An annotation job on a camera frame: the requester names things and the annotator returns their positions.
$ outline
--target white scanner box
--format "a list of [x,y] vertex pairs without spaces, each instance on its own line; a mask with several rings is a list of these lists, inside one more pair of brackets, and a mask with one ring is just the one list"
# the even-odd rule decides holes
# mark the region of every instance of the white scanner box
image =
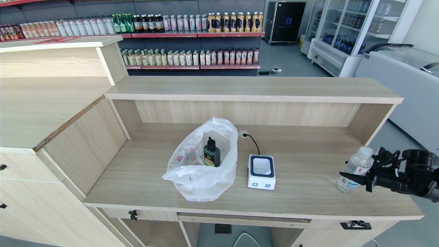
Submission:
[[273,190],[275,184],[273,157],[251,154],[248,158],[248,187]]

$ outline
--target freezer lid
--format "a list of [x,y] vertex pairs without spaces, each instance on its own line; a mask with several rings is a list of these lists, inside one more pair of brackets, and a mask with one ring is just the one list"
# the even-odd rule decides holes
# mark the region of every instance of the freezer lid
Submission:
[[372,51],[439,77],[439,56],[414,48],[412,44],[377,44],[366,54]]

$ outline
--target drawer handle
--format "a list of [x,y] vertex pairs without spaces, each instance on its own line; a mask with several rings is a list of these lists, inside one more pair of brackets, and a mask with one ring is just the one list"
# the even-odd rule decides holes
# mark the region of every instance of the drawer handle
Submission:
[[130,211],[128,213],[130,214],[130,219],[131,220],[137,221],[138,217],[136,217],[137,216],[137,211],[136,210]]
[[340,223],[344,230],[372,230],[372,226],[364,221],[352,221],[350,225],[346,222]]

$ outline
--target robotic arm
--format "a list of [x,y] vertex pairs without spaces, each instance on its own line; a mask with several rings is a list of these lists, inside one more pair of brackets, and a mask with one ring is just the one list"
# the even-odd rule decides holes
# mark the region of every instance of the robotic arm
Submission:
[[[408,149],[391,153],[380,148],[372,158],[374,164],[365,176],[340,172],[340,175],[372,192],[375,186],[382,186],[394,192],[415,195],[439,201],[439,157],[432,152]],[[406,161],[404,172],[398,172],[402,161]]]

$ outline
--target wooden countertop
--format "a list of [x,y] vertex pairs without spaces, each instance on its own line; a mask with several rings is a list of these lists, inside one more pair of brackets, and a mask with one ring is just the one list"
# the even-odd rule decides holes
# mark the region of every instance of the wooden countertop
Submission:
[[168,160],[197,124],[144,123],[115,156],[90,193],[91,207],[307,219],[415,220],[423,217],[410,196],[377,187],[346,195],[339,171],[361,144],[344,127],[236,126],[248,130],[261,154],[274,157],[273,191],[247,187],[247,162],[256,147],[238,140],[234,184],[213,202],[190,202],[162,179]]
[[108,99],[337,102],[399,104],[403,98],[372,78],[263,76],[128,76]]
[[90,36],[90,37],[78,37],[76,39],[65,41],[62,43],[36,44],[45,40],[61,39],[61,38],[75,38],[75,37],[51,37],[48,39],[40,39],[40,40],[21,40],[21,41],[0,43],[0,53],[14,52],[14,51],[61,49],[61,48],[104,47],[109,44],[121,41],[123,39],[122,36],[119,35]]
[[2,78],[0,146],[35,147],[110,87],[105,77]]

